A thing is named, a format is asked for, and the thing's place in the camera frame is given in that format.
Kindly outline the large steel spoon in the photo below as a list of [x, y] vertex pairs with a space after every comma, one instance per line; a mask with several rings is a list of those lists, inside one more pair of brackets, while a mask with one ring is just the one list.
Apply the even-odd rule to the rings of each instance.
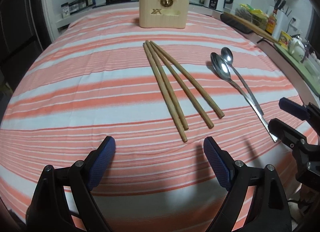
[[231, 84], [244, 98], [245, 100], [248, 102], [248, 104], [252, 107], [253, 111], [255, 112], [255, 114], [258, 116], [258, 118], [260, 119], [261, 123], [263, 124], [264, 128], [266, 129], [266, 131], [268, 132], [268, 134], [270, 135], [271, 139], [273, 140], [274, 143], [276, 143], [278, 141], [278, 138], [276, 136], [274, 136], [268, 129], [268, 123], [266, 122], [266, 120], [263, 118], [262, 114], [258, 111], [257, 107], [255, 106], [255, 104], [253, 103], [253, 101], [248, 97], [248, 95], [241, 89], [241, 87], [234, 82], [231, 79], [231, 73], [228, 69], [228, 66], [226, 64], [226, 62], [221, 58], [220, 55], [218, 55], [217, 53], [211, 53], [210, 54], [210, 60], [213, 66], [213, 69], [215, 70], [216, 74], [223, 79], [224, 81], [228, 82], [229, 84]]

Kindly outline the small steel spoon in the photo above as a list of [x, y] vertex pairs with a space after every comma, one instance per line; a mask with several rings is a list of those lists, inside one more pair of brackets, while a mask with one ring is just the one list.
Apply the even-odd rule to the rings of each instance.
[[223, 47], [221, 49], [221, 57], [224, 59], [224, 61], [232, 68], [232, 70], [235, 72], [236, 76], [239, 78], [239, 80], [242, 82], [242, 84], [244, 85], [244, 88], [247, 90], [247, 92], [249, 93], [249, 96], [251, 97], [253, 103], [256, 105], [258, 111], [260, 112], [261, 115], [264, 115], [264, 112], [261, 108], [261, 106], [259, 105], [257, 99], [255, 98], [254, 94], [252, 93], [251, 89], [249, 88], [248, 84], [246, 83], [246, 81], [243, 79], [243, 77], [240, 75], [240, 73], [235, 69], [235, 67], [233, 66], [233, 54], [231, 52], [231, 50], [227, 47]]

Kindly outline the green cutting mat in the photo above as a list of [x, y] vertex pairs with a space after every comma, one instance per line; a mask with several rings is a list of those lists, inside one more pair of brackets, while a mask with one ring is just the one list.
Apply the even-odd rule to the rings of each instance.
[[300, 62], [296, 61], [282, 46], [277, 43], [273, 44], [274, 48], [278, 53], [285, 58], [285, 60], [296, 70], [297, 73], [302, 77], [310, 89], [319, 97], [319, 83], [316, 78], [311, 75], [310, 71]]

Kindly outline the white ceramic teapot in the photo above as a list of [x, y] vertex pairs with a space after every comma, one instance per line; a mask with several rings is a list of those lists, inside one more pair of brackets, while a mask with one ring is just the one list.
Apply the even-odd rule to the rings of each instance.
[[298, 38], [292, 38], [289, 40], [288, 53], [298, 62], [301, 62], [305, 57], [304, 44]]

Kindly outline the sauce bottle red label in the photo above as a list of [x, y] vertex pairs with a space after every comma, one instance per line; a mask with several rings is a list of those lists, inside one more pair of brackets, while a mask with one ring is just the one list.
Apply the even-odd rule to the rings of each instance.
[[275, 29], [275, 26], [277, 24], [277, 8], [274, 8], [273, 12], [269, 15], [268, 20], [267, 20], [267, 25], [265, 28], [265, 31], [272, 35], [273, 31]]

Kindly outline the white knife holder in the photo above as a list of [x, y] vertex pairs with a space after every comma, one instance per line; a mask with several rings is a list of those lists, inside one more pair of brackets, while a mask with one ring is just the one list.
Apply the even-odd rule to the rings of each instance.
[[[274, 4], [270, 5], [267, 11], [267, 14], [271, 14], [274, 10], [274, 6], [277, 3], [278, 0], [274, 0]], [[274, 31], [272, 33], [272, 37], [276, 40], [279, 40], [280, 33], [282, 31], [286, 31], [288, 25], [289, 25], [289, 13], [285, 10], [285, 8], [288, 8], [285, 0], [280, 0], [280, 4], [278, 5], [278, 11], [277, 11], [277, 23], [274, 28]]]

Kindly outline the wooden cutting board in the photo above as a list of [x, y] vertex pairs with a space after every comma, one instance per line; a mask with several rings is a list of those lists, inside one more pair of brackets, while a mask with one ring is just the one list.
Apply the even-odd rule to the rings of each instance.
[[224, 12], [224, 15], [238, 21], [239, 23], [243, 24], [245, 27], [251, 29], [253, 32], [255, 32], [257, 35], [271, 41], [272, 43], [277, 43], [280, 44], [279, 41], [277, 41], [275, 38], [273, 38], [271, 35], [269, 35], [267, 32], [265, 32], [264, 30], [262, 30], [261, 28], [257, 27], [256, 25], [254, 25], [253, 23], [239, 17], [233, 14], [230, 14], [228, 12]]

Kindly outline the striped orange white tablecloth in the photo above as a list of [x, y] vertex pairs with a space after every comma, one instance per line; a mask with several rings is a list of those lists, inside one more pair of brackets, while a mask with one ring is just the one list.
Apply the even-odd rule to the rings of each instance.
[[[137, 9], [99, 11], [72, 23], [34, 62], [1, 123], [1, 199], [25, 218], [36, 183], [50, 164], [84, 159], [106, 136], [116, 154], [92, 194], [114, 231], [205, 231], [226, 195], [203, 153], [213, 137], [234, 159], [275, 166], [287, 194], [299, 186], [291, 151], [275, 143], [253, 109], [217, 77], [211, 53], [228, 47], [266, 120], [278, 118], [318, 142], [306, 122], [278, 101], [299, 92], [255, 44], [209, 16], [190, 12], [184, 29], [143, 29]], [[189, 129], [184, 142], [143, 49], [153, 41], [181, 64], [224, 112], [219, 119], [191, 83], [214, 123], [209, 129], [173, 76], [169, 81]]]

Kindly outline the beige utensil holder box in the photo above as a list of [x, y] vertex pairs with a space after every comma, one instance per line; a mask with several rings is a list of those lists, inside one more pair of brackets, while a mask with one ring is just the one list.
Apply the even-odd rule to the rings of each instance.
[[188, 8], [189, 0], [139, 0], [139, 26], [184, 29]]

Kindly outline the small spice jar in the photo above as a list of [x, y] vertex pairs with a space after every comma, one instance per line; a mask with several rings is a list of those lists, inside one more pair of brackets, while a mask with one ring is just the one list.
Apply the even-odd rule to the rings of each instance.
[[61, 14], [63, 18], [67, 18], [71, 15], [68, 2], [61, 5]]

